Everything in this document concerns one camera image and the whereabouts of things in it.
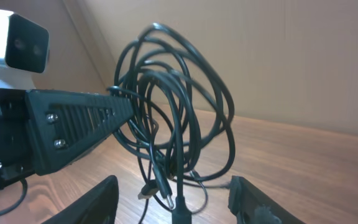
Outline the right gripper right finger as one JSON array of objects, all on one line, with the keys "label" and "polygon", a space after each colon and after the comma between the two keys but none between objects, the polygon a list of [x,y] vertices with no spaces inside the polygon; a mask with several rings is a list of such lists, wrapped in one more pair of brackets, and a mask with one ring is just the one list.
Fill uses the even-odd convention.
[{"label": "right gripper right finger", "polygon": [[305,224],[240,176],[232,176],[228,209],[237,224]]}]

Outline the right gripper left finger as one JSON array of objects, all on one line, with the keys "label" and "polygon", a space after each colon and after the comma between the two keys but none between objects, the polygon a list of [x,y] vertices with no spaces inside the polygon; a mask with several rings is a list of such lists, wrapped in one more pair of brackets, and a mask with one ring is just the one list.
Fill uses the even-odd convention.
[{"label": "right gripper left finger", "polygon": [[118,202],[117,177],[110,175],[43,224],[114,224]]}]

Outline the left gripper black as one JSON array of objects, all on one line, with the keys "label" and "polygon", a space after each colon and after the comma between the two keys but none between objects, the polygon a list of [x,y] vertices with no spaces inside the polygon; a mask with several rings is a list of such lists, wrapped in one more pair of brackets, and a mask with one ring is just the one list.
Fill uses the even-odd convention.
[{"label": "left gripper black", "polygon": [[127,98],[0,88],[0,190],[75,162],[133,115]]}]

